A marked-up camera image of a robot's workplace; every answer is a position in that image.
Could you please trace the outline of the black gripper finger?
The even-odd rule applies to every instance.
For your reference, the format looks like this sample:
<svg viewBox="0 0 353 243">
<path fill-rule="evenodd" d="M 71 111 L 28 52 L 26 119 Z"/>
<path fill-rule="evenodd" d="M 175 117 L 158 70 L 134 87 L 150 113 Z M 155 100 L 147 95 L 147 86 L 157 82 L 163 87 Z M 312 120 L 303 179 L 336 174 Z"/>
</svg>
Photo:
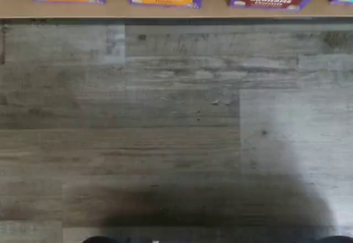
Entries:
<svg viewBox="0 0 353 243">
<path fill-rule="evenodd" d="M 353 238 L 343 235 L 327 236 L 319 239 L 317 243 L 353 243 Z"/>
<path fill-rule="evenodd" d="M 123 241 L 108 236 L 91 236 L 83 240 L 82 243 L 130 243 L 130 238 Z"/>
</svg>

